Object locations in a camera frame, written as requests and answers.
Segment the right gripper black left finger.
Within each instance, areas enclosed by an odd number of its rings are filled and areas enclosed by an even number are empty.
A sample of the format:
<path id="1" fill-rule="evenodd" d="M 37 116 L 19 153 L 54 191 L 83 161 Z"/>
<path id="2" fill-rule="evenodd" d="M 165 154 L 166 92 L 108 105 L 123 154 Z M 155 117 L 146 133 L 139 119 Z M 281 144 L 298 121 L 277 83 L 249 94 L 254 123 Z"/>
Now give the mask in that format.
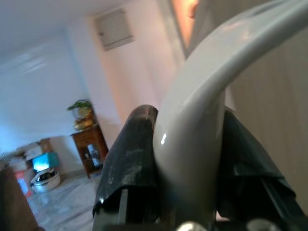
<path id="1" fill-rule="evenodd" d="M 153 152 L 158 110 L 141 105 L 128 116 L 103 164 L 94 207 L 94 231 L 153 224 L 160 202 Z"/>

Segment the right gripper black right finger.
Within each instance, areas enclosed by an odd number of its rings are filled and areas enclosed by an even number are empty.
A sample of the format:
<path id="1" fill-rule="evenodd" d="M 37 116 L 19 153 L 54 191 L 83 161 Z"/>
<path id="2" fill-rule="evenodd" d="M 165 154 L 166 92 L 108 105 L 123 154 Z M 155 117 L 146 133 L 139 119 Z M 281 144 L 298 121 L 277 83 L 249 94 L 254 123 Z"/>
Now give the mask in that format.
<path id="1" fill-rule="evenodd" d="M 306 231 L 308 217 L 265 148 L 225 111 L 218 172 L 217 231 Z"/>

